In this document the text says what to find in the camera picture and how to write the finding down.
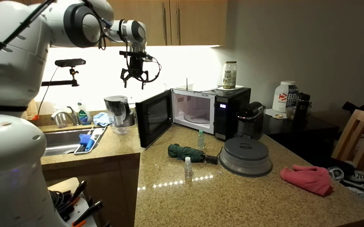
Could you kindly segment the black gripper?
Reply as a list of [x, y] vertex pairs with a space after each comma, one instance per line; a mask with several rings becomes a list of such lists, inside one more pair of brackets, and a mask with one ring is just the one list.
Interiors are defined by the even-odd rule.
[[142, 64], [150, 62], [152, 57], [145, 52], [120, 51], [120, 55], [126, 60], [126, 67], [121, 70], [120, 75], [123, 89], [127, 88], [128, 79], [135, 79], [141, 83], [141, 90], [144, 90], [144, 86], [147, 84], [147, 72], [142, 70]]

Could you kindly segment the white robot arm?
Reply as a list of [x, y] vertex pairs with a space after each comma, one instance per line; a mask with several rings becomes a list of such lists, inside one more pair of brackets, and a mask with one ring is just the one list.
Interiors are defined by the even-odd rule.
[[41, 171], [45, 137], [22, 113], [39, 93], [50, 46], [99, 47], [104, 38], [130, 47], [121, 79], [139, 80], [145, 26], [116, 21], [106, 0], [0, 2], [0, 227], [66, 227]]

